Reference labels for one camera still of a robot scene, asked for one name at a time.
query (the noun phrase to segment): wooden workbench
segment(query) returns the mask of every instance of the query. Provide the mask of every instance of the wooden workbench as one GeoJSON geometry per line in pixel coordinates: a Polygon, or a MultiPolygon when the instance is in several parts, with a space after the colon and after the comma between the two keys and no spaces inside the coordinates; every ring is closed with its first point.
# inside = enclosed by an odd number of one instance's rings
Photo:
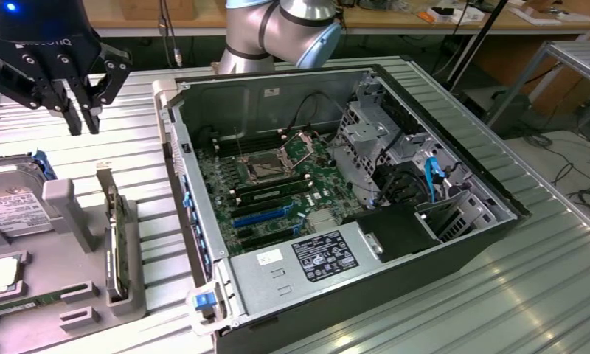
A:
{"type": "MultiPolygon", "coordinates": [[[[157,19],[127,21],[122,17],[118,0],[83,0],[89,21],[101,36],[157,35],[157,19]]],[[[174,21],[177,35],[223,35],[225,0],[195,0],[191,21],[174,21]]],[[[358,7],[345,10],[349,34],[445,34],[454,24],[429,24],[411,13],[373,11],[358,7]]],[[[461,26],[459,34],[475,34],[483,22],[461,26]]],[[[590,31],[590,22],[565,22],[559,26],[534,26],[507,9],[498,16],[493,34],[577,34],[590,31]]]]}

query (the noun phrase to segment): open computer tower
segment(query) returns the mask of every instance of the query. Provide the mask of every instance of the open computer tower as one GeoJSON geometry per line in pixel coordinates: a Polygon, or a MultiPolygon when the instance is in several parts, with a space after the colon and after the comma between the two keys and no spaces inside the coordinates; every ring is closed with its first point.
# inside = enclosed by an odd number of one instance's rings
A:
{"type": "Polygon", "coordinates": [[[177,87],[166,146],[187,303],[218,353],[266,353],[415,290],[526,218],[379,66],[177,87]]]}

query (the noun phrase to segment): ribbed metal surface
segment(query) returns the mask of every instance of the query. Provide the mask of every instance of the ribbed metal surface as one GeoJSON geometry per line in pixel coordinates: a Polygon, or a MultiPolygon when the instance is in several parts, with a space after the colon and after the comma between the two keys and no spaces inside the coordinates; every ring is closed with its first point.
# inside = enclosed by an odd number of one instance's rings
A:
{"type": "Polygon", "coordinates": [[[590,42],[549,42],[546,51],[590,79],[590,42]]]}
{"type": "MultiPolygon", "coordinates": [[[[539,186],[479,128],[478,120],[399,58],[331,60],[326,66],[381,64],[414,94],[517,198],[533,217],[462,271],[414,291],[282,353],[590,353],[590,228],[539,186]]],[[[278,69],[291,69],[279,64],[278,69]]],[[[178,77],[210,74],[203,69],[178,77]]],[[[189,331],[182,300],[190,287],[163,158],[157,145],[150,82],[171,72],[134,73],[102,115],[98,136],[70,137],[62,121],[3,99],[0,154],[46,150],[59,177],[74,178],[79,202],[102,198],[93,162],[114,162],[122,193],[138,202],[149,316],[55,347],[55,353],[209,350],[189,331]]]]}

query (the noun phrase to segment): hard drive label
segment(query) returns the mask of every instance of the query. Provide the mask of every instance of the hard drive label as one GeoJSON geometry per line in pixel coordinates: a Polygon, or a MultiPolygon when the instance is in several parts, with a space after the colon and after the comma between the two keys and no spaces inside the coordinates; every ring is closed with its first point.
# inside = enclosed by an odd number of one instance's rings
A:
{"type": "Polygon", "coordinates": [[[50,223],[33,193],[0,197],[0,231],[7,232],[50,223]]]}
{"type": "Polygon", "coordinates": [[[329,278],[358,267],[343,236],[338,231],[291,244],[298,264],[310,282],[329,278]]]}

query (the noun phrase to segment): power supply label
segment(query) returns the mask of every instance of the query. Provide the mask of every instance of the power supply label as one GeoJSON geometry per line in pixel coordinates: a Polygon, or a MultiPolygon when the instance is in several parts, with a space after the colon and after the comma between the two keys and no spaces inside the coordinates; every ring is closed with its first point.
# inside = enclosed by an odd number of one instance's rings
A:
{"type": "Polygon", "coordinates": [[[7,232],[50,223],[33,193],[0,197],[0,231],[7,232]]]}
{"type": "Polygon", "coordinates": [[[343,236],[338,231],[291,244],[298,264],[310,282],[358,267],[343,236]]]}

